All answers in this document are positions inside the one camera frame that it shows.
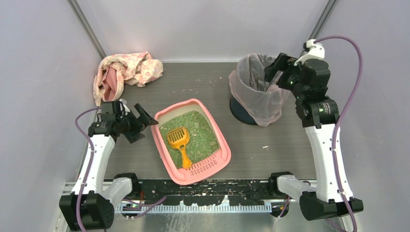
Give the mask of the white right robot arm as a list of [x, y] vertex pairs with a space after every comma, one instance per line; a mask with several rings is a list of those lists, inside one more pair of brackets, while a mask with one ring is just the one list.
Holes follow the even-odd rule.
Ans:
[[290, 172], [272, 173], [267, 188], [274, 197], [289, 196], [296, 200], [306, 220], [346, 216], [362, 212], [364, 204], [353, 196], [344, 171], [340, 147], [337, 103], [326, 95], [330, 78], [328, 63], [318, 58], [300, 62], [280, 53], [266, 67], [265, 79], [295, 96], [295, 109], [312, 148], [316, 186], [297, 179]]

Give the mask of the pink plastic trash bag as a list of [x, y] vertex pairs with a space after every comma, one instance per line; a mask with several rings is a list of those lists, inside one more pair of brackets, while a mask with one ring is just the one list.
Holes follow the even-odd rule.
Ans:
[[248, 54], [229, 74], [229, 87], [234, 100], [244, 108], [258, 126], [266, 127], [282, 115], [282, 107], [290, 91], [278, 87], [274, 81], [265, 81], [264, 69], [275, 58], [265, 54]]

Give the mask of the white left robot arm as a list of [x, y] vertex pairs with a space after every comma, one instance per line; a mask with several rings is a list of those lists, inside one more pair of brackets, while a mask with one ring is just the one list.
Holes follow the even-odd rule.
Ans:
[[107, 164], [117, 138], [124, 135], [132, 144], [144, 138], [145, 128], [158, 124], [140, 104], [134, 107], [139, 116], [134, 115], [124, 100], [103, 102], [95, 108], [97, 119], [87, 132], [81, 129], [77, 120], [74, 122], [88, 146], [74, 187], [59, 201], [71, 231], [109, 229], [114, 221], [115, 208], [122, 200], [140, 195], [141, 186], [135, 173], [118, 174], [111, 185], [103, 189]]

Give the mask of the pink litter box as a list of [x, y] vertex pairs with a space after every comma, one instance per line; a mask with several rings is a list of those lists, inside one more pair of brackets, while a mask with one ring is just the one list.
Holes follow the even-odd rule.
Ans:
[[[192, 167], [187, 170], [184, 168], [178, 169], [172, 161], [166, 147], [167, 141], [163, 139], [160, 134], [160, 126], [162, 126], [163, 123], [171, 120], [172, 118], [192, 110], [198, 111], [206, 118], [214, 135], [216, 136], [219, 150], [217, 150], [208, 158], [193, 164]], [[157, 112], [154, 116], [154, 119], [158, 121], [157, 125], [151, 127], [155, 145], [170, 178], [175, 183], [179, 185], [189, 185], [199, 182], [216, 174], [230, 162], [231, 150], [228, 146], [227, 141], [225, 140], [211, 113], [198, 99], [189, 99], [175, 103], [165, 108], [164, 110]]]

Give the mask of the dark round trash bin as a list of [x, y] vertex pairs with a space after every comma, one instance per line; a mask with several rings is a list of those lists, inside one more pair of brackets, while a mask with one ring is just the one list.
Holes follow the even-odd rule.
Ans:
[[241, 123], [257, 125], [246, 109], [233, 96], [230, 97], [229, 107], [232, 115]]

